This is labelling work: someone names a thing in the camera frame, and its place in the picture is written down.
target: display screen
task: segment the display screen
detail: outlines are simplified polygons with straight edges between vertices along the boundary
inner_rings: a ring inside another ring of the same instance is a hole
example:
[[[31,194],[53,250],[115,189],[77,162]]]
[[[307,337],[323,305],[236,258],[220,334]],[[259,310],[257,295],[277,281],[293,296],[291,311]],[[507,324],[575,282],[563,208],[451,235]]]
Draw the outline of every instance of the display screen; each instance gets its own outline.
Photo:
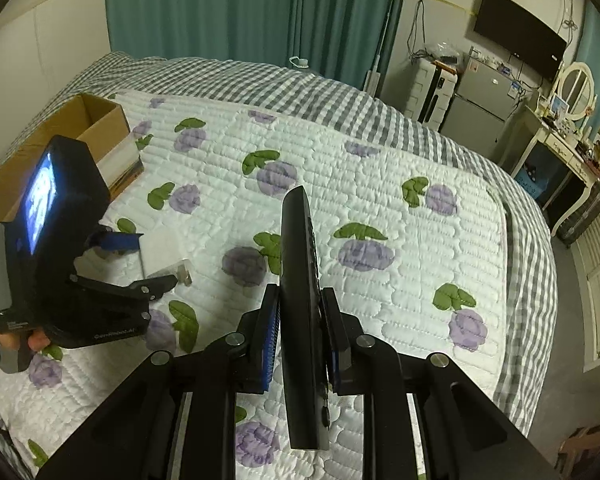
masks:
[[[489,38],[548,81],[558,71],[567,42],[511,0],[482,0],[474,31]]]
[[[33,254],[46,217],[56,198],[56,176],[51,163],[51,154],[47,153],[38,168],[33,183],[27,193],[24,214],[27,222],[29,251]]]

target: suitcase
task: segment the suitcase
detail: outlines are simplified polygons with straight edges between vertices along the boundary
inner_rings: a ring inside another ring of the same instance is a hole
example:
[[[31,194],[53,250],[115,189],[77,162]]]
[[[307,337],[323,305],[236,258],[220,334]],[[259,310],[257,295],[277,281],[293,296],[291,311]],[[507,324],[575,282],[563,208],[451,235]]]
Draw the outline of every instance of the suitcase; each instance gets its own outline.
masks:
[[[574,243],[600,213],[600,180],[591,188],[587,201],[574,211],[558,227],[556,233],[563,243],[569,247]]]

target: plastic bag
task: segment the plastic bag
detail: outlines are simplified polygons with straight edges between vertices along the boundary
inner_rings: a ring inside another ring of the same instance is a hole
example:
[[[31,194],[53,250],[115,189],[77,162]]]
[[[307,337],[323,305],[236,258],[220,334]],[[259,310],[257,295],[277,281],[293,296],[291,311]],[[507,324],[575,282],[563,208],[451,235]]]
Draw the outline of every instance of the plastic bag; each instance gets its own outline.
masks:
[[[446,41],[428,44],[427,51],[436,59],[444,60],[447,64],[452,66],[461,62],[460,52]]]

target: gray checkered bedsheet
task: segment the gray checkered bedsheet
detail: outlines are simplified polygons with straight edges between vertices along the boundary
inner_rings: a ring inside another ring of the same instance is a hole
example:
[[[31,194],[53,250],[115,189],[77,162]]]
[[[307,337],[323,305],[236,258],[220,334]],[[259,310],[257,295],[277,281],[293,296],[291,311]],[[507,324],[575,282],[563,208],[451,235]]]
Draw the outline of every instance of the gray checkered bedsheet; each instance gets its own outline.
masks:
[[[492,184],[507,210],[508,251],[507,345],[494,402],[520,431],[528,432],[554,337],[556,273],[549,230],[540,210],[508,174],[480,155],[405,119],[394,108],[337,81],[266,64],[199,58],[133,59],[120,52],[103,57],[69,83],[34,118],[9,153],[74,94],[107,96],[122,89],[270,108],[469,171]]]

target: round mirror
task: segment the round mirror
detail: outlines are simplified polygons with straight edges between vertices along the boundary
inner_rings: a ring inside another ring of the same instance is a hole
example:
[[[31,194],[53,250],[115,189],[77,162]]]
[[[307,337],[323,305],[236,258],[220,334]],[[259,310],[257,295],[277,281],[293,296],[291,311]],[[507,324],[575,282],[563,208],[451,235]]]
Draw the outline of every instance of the round mirror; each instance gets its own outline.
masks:
[[[593,89],[593,76],[586,63],[573,63],[560,74],[557,93],[569,105],[567,119],[578,121],[586,115],[593,103]]]

